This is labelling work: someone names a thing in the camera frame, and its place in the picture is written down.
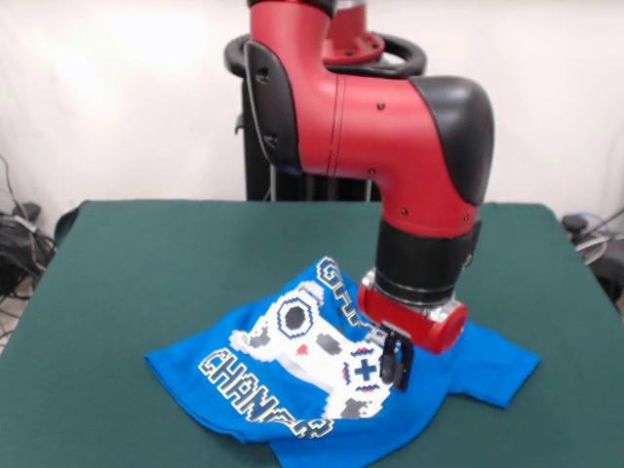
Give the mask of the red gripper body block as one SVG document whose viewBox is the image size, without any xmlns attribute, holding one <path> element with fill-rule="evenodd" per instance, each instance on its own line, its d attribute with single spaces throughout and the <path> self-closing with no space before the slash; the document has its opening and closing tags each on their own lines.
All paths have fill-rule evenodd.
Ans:
<svg viewBox="0 0 624 468">
<path fill-rule="evenodd" d="M 370 321 L 434 354 L 455 344 L 467 320 L 464 303 L 452 297 L 441 305 L 409 305 L 382 292 L 375 280 L 376 271 L 371 268 L 358 289 L 358 307 Z"/>
</svg>

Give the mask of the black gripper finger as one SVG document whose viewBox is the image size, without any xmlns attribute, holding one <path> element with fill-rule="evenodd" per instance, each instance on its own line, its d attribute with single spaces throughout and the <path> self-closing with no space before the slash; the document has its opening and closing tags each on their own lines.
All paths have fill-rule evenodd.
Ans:
<svg viewBox="0 0 624 468">
<path fill-rule="evenodd" d="M 393 331 L 389 331 L 383 343 L 381 361 L 380 361 L 380 378 L 384 383 L 393 383 L 396 373 L 396 341 L 397 336 Z"/>
<path fill-rule="evenodd" d="M 414 356 L 413 345 L 408 338 L 396 335 L 393 351 L 395 355 L 393 386 L 397 391 L 406 391 L 410 383 L 410 372 Z"/>
</svg>

